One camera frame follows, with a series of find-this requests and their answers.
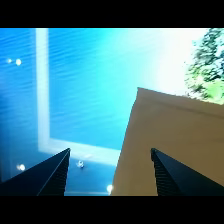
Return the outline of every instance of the tree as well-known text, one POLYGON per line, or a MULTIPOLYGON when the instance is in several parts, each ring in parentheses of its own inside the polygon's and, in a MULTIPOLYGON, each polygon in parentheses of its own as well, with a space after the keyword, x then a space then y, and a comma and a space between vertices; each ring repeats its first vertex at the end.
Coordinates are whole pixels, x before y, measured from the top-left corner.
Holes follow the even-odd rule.
POLYGON ((224 28, 208 29, 196 45, 185 83, 188 97, 224 104, 224 28))

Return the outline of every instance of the green foliage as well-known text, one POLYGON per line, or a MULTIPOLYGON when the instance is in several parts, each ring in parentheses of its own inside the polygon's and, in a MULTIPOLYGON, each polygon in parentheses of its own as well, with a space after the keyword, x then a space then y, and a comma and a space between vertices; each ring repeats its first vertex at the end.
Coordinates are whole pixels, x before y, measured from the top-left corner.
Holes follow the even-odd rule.
POLYGON ((224 28, 210 28, 188 65, 187 96, 207 102, 224 103, 224 28))

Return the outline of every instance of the black pointed object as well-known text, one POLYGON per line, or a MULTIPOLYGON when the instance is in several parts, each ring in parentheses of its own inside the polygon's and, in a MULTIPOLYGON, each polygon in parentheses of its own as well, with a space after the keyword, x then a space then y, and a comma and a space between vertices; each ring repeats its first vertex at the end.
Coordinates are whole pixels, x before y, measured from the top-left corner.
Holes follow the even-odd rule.
POLYGON ((224 196, 224 187, 157 149, 151 149, 158 196, 224 196))
POLYGON ((64 196, 70 149, 0 185, 0 196, 64 196))

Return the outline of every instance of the white border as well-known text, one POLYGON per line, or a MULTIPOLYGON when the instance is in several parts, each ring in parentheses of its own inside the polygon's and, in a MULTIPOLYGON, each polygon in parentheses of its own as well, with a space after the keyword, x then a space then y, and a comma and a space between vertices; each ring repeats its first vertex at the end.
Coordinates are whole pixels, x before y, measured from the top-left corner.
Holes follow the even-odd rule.
POLYGON ((36 77, 39 151, 55 154, 66 148, 70 148, 72 158, 116 166, 120 155, 120 150, 50 138, 48 41, 48 28, 36 28, 36 77))

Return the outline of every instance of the tan surface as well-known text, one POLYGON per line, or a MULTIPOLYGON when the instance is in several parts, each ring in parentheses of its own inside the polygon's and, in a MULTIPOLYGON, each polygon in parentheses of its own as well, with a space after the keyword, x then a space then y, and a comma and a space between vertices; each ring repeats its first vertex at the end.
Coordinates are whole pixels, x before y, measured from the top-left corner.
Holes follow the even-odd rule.
POLYGON ((224 106, 139 88, 111 195, 157 195, 151 148, 224 186, 224 106))

